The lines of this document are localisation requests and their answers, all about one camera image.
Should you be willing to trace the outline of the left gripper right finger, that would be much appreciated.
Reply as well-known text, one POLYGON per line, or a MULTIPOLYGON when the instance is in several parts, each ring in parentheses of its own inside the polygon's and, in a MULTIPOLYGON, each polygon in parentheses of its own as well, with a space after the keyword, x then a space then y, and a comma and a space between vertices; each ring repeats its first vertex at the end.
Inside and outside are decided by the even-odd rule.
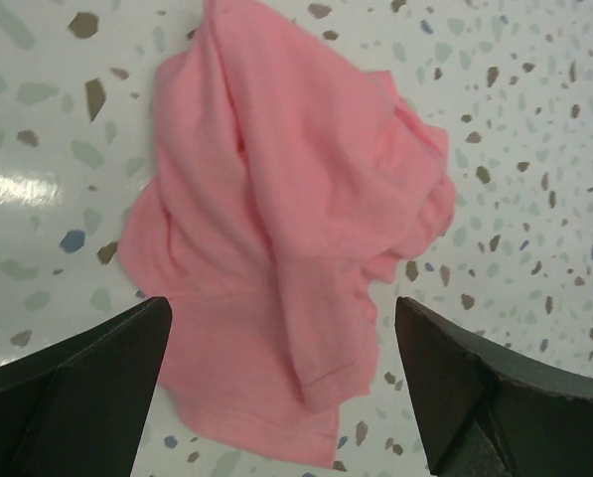
POLYGON ((593 378, 400 297, 395 334, 433 476, 593 476, 593 378))

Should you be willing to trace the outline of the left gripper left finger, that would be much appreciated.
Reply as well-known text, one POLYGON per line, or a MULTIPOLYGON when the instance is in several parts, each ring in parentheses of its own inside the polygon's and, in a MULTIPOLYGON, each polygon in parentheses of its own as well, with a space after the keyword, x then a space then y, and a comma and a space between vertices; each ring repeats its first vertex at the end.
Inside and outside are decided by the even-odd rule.
POLYGON ((0 366, 0 476, 128 476, 172 322, 147 299, 0 366))

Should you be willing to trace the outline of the pink t shirt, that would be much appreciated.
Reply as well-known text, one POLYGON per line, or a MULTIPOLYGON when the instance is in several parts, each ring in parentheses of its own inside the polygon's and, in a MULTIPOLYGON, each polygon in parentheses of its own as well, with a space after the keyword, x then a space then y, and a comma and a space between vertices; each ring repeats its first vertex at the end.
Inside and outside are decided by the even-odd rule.
POLYGON ((203 437, 331 467, 376 371, 370 285, 453 220, 446 132, 389 73, 262 3, 209 1, 157 70, 153 147, 118 256, 172 308, 161 386, 203 437))

